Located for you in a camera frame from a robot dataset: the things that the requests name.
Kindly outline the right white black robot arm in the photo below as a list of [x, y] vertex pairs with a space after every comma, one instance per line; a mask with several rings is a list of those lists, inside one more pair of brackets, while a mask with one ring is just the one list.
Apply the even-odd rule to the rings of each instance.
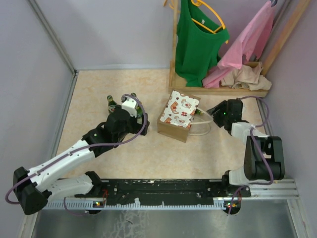
[[264, 126], [254, 125], [242, 119], [243, 98], [224, 100], [207, 110], [219, 128], [245, 145], [243, 166], [225, 172], [221, 182], [225, 187], [271, 185], [285, 177], [282, 139], [258, 130]]

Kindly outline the green bottle yellow label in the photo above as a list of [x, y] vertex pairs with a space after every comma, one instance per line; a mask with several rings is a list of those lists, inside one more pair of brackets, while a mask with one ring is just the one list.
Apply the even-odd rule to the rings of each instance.
[[[135, 98], [137, 98], [136, 93], [132, 92], [131, 95], [134, 96]], [[137, 111], [137, 118], [141, 118], [143, 115], [143, 111], [140, 108], [139, 104], [136, 105], [136, 111]]]

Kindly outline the green bottle red label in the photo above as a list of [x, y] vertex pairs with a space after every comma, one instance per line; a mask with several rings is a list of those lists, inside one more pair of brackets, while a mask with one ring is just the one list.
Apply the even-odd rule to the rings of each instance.
[[107, 110], [109, 114], [111, 114], [116, 110], [116, 106], [118, 105], [118, 103], [113, 99], [112, 95], [107, 96], [107, 101], [108, 101]]

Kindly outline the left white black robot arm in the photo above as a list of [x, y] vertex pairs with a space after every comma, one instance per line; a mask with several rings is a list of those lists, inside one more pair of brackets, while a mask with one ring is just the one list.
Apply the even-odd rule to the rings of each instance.
[[13, 173], [13, 187], [24, 214], [42, 210], [48, 202], [69, 196], [94, 197], [102, 192], [103, 182], [94, 171], [76, 178], [62, 178], [70, 170], [103, 153], [125, 144], [126, 135], [146, 135], [148, 114], [140, 119], [122, 108], [111, 113], [105, 122], [91, 129], [69, 149], [36, 167], [20, 167]]

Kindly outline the dark green bottle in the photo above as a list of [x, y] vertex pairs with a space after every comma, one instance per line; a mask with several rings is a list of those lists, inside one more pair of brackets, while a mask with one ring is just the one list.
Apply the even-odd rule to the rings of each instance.
[[194, 113], [195, 116], [203, 116], [204, 113], [200, 110], [195, 110], [195, 113]]

